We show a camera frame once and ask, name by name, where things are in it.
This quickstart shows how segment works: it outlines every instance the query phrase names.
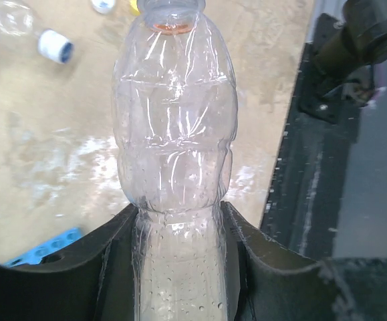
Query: gray surface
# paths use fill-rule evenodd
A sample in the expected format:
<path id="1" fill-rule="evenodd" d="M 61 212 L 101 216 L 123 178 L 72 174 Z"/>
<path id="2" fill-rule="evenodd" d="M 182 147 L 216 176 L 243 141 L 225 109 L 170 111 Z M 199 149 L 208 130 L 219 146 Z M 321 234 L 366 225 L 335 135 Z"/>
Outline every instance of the gray surface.
<path id="1" fill-rule="evenodd" d="M 387 62 L 381 73 L 387 87 Z M 363 109 L 345 176 L 334 256 L 387 257 L 387 89 Z"/>

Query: white bottle cap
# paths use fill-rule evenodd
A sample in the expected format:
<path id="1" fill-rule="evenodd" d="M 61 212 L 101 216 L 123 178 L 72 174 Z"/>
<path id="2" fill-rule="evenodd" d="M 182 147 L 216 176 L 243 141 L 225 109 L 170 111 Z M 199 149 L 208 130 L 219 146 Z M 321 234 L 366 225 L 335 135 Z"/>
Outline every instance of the white bottle cap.
<path id="1" fill-rule="evenodd" d="M 110 13 L 116 4 L 116 0 L 92 0 L 92 7 L 98 13 L 107 15 Z"/>
<path id="2" fill-rule="evenodd" d="M 54 62 L 66 64 L 73 54 L 73 44 L 54 30 L 46 30 L 39 38 L 39 53 Z"/>

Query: crushed plastic bottle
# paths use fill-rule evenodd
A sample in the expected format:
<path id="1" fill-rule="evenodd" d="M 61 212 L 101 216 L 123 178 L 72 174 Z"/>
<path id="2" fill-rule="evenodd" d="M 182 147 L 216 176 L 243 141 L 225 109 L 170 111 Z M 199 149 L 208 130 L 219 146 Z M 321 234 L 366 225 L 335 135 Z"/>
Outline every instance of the crushed plastic bottle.
<path id="1" fill-rule="evenodd" d="M 21 0 L 0 0 L 0 51 L 41 54 L 59 64 L 67 63 L 73 44 L 65 36 L 45 28 L 32 8 Z"/>
<path id="2" fill-rule="evenodd" d="M 138 0 L 114 67 L 119 178 L 133 230 L 136 320 L 227 320 L 227 192 L 235 76 L 205 0 Z"/>

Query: black cylinder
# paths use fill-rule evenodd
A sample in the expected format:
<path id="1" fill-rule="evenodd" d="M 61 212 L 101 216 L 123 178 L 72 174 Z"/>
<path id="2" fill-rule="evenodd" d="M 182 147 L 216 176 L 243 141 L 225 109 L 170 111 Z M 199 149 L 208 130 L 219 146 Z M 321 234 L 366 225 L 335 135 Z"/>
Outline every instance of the black cylinder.
<path id="1" fill-rule="evenodd" d="M 327 41 L 313 62 L 321 74 L 335 80 L 344 80 L 362 65 L 346 27 Z"/>

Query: discarded plastic bottle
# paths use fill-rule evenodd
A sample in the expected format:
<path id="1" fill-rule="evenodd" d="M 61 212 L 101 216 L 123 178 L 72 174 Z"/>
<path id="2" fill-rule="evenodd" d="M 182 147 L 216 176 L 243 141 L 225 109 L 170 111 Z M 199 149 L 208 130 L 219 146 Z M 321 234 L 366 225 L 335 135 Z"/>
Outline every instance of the discarded plastic bottle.
<path id="1" fill-rule="evenodd" d="M 114 68 L 122 188 L 132 237 L 136 320 L 227 320 L 227 192 L 237 129 L 235 76 L 205 0 L 138 0 Z"/>
<path id="2" fill-rule="evenodd" d="M 67 63 L 73 44 L 65 36 L 43 27 L 32 8 L 20 0 L 0 0 L 0 50 L 10 54 L 36 54 L 59 64 Z"/>

